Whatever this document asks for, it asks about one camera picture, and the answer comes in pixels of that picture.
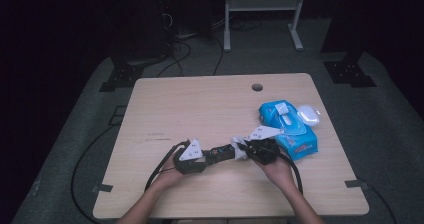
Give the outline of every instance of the black tape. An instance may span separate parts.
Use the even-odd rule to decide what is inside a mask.
[[[91,191],[94,193],[99,193],[99,192],[112,192],[112,188],[113,186],[110,185],[105,185],[105,184],[101,184],[100,186],[94,186]]]
[[[360,180],[350,180],[350,181],[345,181],[346,187],[347,188],[353,188],[353,187],[360,187],[363,190],[366,190],[369,188],[369,186],[367,185],[367,183],[362,182]]]

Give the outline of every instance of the shelf leg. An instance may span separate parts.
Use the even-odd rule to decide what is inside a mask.
[[[231,51],[230,41],[230,3],[225,0],[225,29],[224,29],[224,51]]]
[[[290,35],[293,39],[295,48],[297,51],[303,51],[303,45],[300,41],[299,35],[297,34],[297,24],[299,22],[300,11],[302,10],[303,0],[297,0],[296,10],[293,17],[293,23],[289,24]]]

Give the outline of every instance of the blue package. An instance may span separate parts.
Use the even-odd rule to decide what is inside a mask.
[[[263,125],[284,131],[274,138],[293,160],[318,152],[315,133],[310,126],[303,123],[297,109],[288,101],[264,103],[259,108],[259,113]]]

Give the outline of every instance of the metal frame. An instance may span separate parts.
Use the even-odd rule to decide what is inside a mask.
[[[302,51],[303,45],[296,30],[302,5],[303,0],[225,0],[224,50],[231,51],[230,12],[294,10],[293,22],[288,28],[296,50]]]

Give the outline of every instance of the floor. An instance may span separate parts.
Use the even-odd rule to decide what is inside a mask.
[[[384,66],[364,53],[359,61],[376,87],[334,84],[324,61],[344,53],[321,54],[329,19],[301,20],[298,31],[305,50],[294,49],[289,20],[262,22],[249,31],[233,31],[232,50],[223,53],[223,32],[215,39],[192,38],[175,45],[175,58],[144,70],[143,78],[267,73],[312,76],[355,174],[366,180],[370,211],[364,216],[323,217],[327,223],[420,223],[424,219],[424,124],[391,81]],[[113,223],[91,214],[119,127],[109,130],[113,113],[128,104],[131,88],[99,92],[113,70],[109,58],[99,63],[62,129],[39,177],[13,223]],[[112,121],[119,121],[115,116]],[[293,217],[289,221],[296,223]],[[284,220],[195,220],[174,223],[285,223]]]

